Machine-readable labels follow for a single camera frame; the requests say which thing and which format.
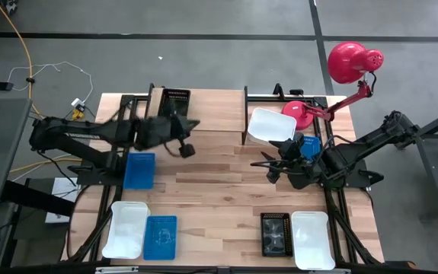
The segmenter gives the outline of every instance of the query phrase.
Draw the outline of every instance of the white container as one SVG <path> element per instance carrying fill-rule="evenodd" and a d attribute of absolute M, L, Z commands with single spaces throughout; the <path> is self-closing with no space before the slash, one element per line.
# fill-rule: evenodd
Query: white container
<path fill-rule="evenodd" d="M 141 256 L 145 222 L 151 212 L 144 202 L 115 202 L 111 208 L 109 237 L 102 255 L 110 259 L 136 259 Z"/>
<path fill-rule="evenodd" d="M 332 270 L 331 247 L 325 212 L 294 212 L 292 237 L 295 264 L 301 270 Z"/>
<path fill-rule="evenodd" d="M 257 107 L 249 121 L 249 139 L 262 145 L 269 141 L 286 141 L 295 135 L 296 119 L 270 110 Z"/>

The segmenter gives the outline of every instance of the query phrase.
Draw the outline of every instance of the blue box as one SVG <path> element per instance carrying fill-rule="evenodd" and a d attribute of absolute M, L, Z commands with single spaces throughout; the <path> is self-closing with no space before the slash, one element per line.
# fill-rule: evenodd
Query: blue box
<path fill-rule="evenodd" d="M 304 136 L 305 142 L 300 148 L 300 152 L 310 161 L 312 157 L 320 152 L 320 139 L 318 137 Z"/>
<path fill-rule="evenodd" d="M 154 176 L 154 153 L 129 153 L 124 175 L 125 190 L 150 190 Z"/>
<path fill-rule="evenodd" d="M 176 216 L 149 216 L 145 224 L 144 260 L 174 260 Z"/>

